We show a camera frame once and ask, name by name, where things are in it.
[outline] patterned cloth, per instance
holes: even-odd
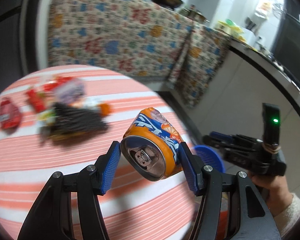
[[[188,106],[199,101],[221,65],[227,41],[225,34],[143,0],[52,0],[50,8],[49,66],[93,65],[169,80]]]

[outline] blue gripper pad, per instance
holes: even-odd
[[[209,134],[210,137],[218,139],[220,141],[224,141],[226,143],[233,143],[233,138],[231,135],[226,135],[223,133],[218,133],[218,132],[211,132]]]
[[[120,160],[120,143],[113,142],[106,155],[111,156],[109,157],[108,163],[102,172],[102,181],[100,187],[102,194],[105,194],[111,188],[114,174]]]
[[[201,168],[185,142],[179,144],[178,154],[188,187],[196,196],[199,196],[203,188]]]

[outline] can lid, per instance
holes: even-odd
[[[157,181],[164,176],[166,164],[162,151],[147,138],[129,135],[120,144],[123,156],[146,179]]]

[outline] orange soda can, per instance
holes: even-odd
[[[183,140],[156,109],[142,110],[120,144],[123,156],[146,179],[166,179],[180,171],[178,146]]]

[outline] pink and white striped tablecloth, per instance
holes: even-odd
[[[83,79],[87,96],[112,105],[114,112],[107,118],[110,128],[106,134],[68,147],[40,144],[36,116],[26,102],[25,91],[43,76],[54,74]],[[121,141],[140,110],[158,109],[191,144],[173,110],[156,93],[111,70],[82,65],[52,67],[13,83],[0,94],[0,101],[4,96],[10,97],[23,113],[15,133],[7,135],[0,129],[0,222],[14,239],[51,174],[79,172],[94,163],[113,140]],[[123,157],[111,189],[99,201],[111,240],[182,239],[194,212],[193,195],[183,172],[150,182]],[[75,194],[72,207],[75,237],[82,239]]]

